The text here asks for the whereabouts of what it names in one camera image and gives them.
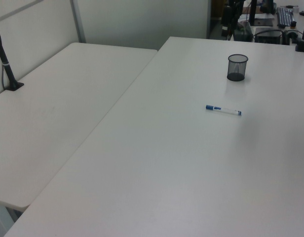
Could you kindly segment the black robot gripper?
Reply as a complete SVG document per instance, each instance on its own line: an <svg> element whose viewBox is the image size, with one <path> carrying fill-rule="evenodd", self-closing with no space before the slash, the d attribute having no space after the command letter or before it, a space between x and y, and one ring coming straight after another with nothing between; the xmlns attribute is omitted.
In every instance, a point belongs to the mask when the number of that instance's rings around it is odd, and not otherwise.
<svg viewBox="0 0 304 237"><path fill-rule="evenodd" d="M222 37L226 38L228 36L228 40L231 40L235 28L235 25L233 23L227 26L230 23L231 18L232 7L225 5L222 14Z"/></svg>

